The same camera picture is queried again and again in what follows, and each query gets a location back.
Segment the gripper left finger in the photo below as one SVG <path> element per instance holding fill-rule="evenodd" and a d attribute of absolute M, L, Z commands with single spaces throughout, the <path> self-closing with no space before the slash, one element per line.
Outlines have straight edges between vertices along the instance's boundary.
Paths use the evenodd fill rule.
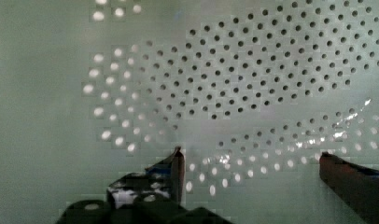
<path fill-rule="evenodd" d="M 232 224 L 216 213 L 180 205 L 185 158 L 176 147 L 167 158 L 111 183 L 106 199 L 67 206 L 56 224 Z"/>

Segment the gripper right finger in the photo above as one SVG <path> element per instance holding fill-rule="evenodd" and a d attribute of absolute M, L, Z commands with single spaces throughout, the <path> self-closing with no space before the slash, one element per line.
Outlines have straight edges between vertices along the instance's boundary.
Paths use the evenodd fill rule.
<path fill-rule="evenodd" d="M 323 152 L 319 176 L 367 224 L 379 224 L 379 171 Z"/>

